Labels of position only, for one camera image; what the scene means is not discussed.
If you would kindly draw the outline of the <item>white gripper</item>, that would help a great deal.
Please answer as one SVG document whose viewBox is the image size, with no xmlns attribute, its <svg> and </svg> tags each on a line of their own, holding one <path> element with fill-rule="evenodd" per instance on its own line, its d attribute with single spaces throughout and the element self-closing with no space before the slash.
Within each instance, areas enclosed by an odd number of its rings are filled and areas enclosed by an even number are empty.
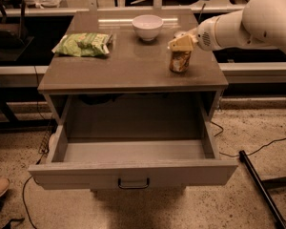
<svg viewBox="0 0 286 229">
<path fill-rule="evenodd" d="M 182 36 L 168 43 L 169 49 L 172 52 L 191 52 L 198 43 L 198 46 L 204 51 L 219 50 L 220 46 L 215 36 L 217 20 L 218 16 L 214 16 L 204 20 L 197 28 L 182 32 Z"/>
</svg>

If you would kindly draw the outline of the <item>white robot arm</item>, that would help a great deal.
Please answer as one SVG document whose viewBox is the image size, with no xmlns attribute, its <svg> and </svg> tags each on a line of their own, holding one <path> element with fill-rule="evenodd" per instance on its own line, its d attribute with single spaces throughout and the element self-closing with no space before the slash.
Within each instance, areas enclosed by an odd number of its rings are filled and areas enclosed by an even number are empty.
<svg viewBox="0 0 286 229">
<path fill-rule="evenodd" d="M 214 16 L 171 40 L 172 52 L 273 47 L 286 54 L 286 0 L 250 0 L 242 9 Z"/>
</svg>

